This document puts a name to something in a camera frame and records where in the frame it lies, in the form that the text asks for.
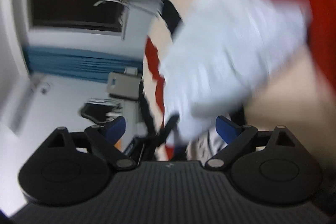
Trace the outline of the white t-shirt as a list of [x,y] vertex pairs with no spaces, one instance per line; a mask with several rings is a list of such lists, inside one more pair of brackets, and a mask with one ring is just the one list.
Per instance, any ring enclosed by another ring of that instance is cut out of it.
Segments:
[[193,0],[159,66],[168,145],[185,145],[241,108],[306,43],[306,0]]

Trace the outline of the wavy black mirror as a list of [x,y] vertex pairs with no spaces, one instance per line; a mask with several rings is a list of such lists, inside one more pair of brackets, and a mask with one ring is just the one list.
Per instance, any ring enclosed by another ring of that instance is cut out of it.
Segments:
[[81,117],[92,121],[97,125],[104,125],[119,116],[122,116],[122,107],[120,103],[114,105],[105,105],[97,103],[85,103],[80,109]]

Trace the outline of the white dresser desk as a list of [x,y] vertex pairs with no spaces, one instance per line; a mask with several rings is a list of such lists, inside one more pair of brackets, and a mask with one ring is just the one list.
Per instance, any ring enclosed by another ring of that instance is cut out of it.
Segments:
[[[126,67],[122,74],[136,76],[141,79],[141,75],[135,67]],[[141,116],[139,98],[138,101],[128,101],[117,98],[113,99],[121,101],[122,116],[126,120],[126,132],[119,141],[121,151],[125,152],[132,139],[135,136],[145,136],[147,134],[147,129]]]

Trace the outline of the grey black chair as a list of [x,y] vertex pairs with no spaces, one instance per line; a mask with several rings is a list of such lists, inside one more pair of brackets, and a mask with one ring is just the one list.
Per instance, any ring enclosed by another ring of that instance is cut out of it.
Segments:
[[140,82],[139,77],[111,72],[108,75],[106,92],[112,98],[138,101]]

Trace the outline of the left blue curtain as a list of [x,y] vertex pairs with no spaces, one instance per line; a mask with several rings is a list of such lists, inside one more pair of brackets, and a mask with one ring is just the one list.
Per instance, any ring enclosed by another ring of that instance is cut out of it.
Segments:
[[111,72],[135,68],[142,73],[143,61],[109,53],[69,48],[25,46],[23,54],[31,73],[43,73],[105,83]]

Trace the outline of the striped fleece bed blanket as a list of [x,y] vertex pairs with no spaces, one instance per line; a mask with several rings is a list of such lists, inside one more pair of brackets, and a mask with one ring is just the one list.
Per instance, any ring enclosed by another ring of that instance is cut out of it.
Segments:
[[216,117],[262,130],[286,125],[335,170],[335,0],[162,0],[147,36],[150,121],[173,112],[161,161],[207,161],[226,143]]

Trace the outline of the silver tripod stand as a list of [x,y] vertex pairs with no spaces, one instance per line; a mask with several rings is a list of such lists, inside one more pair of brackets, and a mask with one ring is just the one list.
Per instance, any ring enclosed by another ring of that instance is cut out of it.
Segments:
[[163,5],[162,0],[99,0],[93,5],[99,6],[107,2],[122,5],[128,10],[137,9],[149,15],[157,15]]

